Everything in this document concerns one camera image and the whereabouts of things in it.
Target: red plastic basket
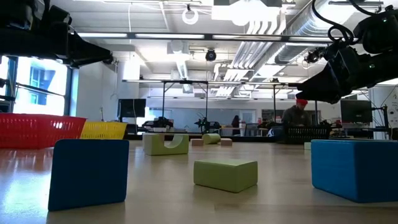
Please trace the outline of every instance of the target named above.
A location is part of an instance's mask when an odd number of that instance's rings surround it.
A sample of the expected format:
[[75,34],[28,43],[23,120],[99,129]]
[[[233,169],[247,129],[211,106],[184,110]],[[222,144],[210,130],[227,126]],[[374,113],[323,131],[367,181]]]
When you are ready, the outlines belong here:
[[54,147],[60,139],[78,139],[86,118],[0,113],[0,149]]

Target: yellow plastic basket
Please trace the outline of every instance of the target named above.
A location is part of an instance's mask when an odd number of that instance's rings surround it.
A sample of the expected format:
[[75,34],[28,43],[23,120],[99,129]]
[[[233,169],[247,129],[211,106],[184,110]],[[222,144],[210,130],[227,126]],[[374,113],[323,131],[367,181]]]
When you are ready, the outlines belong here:
[[86,121],[80,139],[123,139],[127,123]]

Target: blue foam block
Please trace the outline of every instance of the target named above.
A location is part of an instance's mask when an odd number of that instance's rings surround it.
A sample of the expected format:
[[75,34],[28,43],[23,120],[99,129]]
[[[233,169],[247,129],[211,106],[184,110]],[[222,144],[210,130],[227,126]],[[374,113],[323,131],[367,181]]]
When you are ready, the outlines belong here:
[[312,185],[354,202],[398,200],[398,142],[313,140]]
[[52,160],[49,210],[123,202],[128,159],[128,141],[58,141]]

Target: green foam block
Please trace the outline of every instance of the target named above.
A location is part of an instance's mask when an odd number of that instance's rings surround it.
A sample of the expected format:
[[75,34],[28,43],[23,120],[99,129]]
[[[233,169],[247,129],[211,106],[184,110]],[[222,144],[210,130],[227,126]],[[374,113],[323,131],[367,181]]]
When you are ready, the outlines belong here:
[[198,160],[193,166],[193,182],[205,187],[238,193],[257,184],[257,161]]
[[217,144],[221,141],[219,134],[204,134],[201,138],[205,144]]
[[150,156],[188,154],[189,135],[175,134],[173,141],[165,146],[164,135],[144,134],[144,152]]

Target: person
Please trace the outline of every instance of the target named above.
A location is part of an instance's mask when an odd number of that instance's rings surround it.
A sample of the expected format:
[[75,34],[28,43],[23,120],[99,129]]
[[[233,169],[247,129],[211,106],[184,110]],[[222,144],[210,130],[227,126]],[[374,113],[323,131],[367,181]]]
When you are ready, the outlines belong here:
[[[235,115],[234,119],[232,120],[231,125],[232,125],[232,128],[238,128],[239,127],[239,116],[238,115]],[[241,134],[241,130],[239,130],[239,129],[232,130],[232,135],[233,136],[240,135],[240,134]]]
[[284,111],[282,122],[289,126],[309,126],[310,117],[304,111],[307,100],[296,99],[296,105]]

